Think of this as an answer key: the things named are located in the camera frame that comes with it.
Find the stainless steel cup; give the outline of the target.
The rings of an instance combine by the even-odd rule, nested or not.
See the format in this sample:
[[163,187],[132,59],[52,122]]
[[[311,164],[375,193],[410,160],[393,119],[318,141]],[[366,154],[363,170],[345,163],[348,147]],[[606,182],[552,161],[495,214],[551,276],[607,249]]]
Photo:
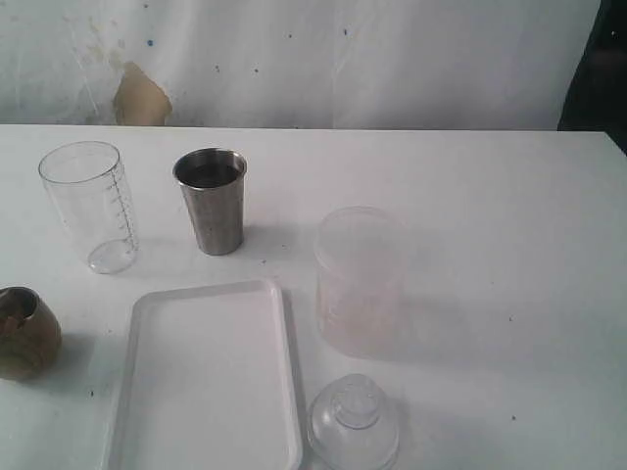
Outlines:
[[190,152],[173,166],[198,247],[209,256],[228,255],[243,243],[246,172],[241,155],[221,148]]

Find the clear dome lid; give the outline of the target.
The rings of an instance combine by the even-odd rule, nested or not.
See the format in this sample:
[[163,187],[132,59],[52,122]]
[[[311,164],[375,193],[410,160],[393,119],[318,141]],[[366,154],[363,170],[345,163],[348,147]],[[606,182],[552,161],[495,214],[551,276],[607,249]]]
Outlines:
[[308,414],[307,437],[330,469],[390,469],[399,450],[396,409],[363,374],[345,375],[325,386]]

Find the clear plastic measuring cup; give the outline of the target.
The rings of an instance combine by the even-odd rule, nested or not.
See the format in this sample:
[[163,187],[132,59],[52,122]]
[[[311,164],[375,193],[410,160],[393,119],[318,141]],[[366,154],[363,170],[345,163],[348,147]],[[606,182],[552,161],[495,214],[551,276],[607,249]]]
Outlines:
[[81,261],[99,274],[133,265],[139,242],[117,147],[102,141],[66,144],[42,158],[38,173]]

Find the brown wooden cup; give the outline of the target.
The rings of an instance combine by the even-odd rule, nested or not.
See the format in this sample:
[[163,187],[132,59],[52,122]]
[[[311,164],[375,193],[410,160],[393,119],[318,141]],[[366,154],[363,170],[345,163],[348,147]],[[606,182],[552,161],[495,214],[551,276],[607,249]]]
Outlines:
[[1,289],[1,378],[32,379],[57,358],[62,330],[41,297],[27,287]]

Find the frosted plastic container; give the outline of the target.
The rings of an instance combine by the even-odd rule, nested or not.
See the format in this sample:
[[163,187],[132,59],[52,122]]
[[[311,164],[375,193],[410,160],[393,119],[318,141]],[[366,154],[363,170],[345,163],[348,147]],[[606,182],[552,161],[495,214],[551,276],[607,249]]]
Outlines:
[[338,209],[318,225],[316,315],[323,339],[351,356],[377,356],[394,342],[410,261],[410,237],[386,211]]

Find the white rectangular tray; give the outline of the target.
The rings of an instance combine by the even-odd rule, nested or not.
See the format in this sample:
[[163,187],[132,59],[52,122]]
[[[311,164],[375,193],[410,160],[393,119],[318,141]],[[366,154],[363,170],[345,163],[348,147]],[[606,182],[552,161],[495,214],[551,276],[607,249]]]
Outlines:
[[133,305],[107,469],[296,469],[303,444],[280,288],[153,292]]

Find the dark object at right edge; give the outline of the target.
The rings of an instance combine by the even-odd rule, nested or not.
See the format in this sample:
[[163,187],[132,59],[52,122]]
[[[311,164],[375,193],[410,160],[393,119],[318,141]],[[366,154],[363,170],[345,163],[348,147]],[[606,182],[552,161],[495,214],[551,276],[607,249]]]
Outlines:
[[626,2],[602,1],[557,128],[606,133],[626,150]]

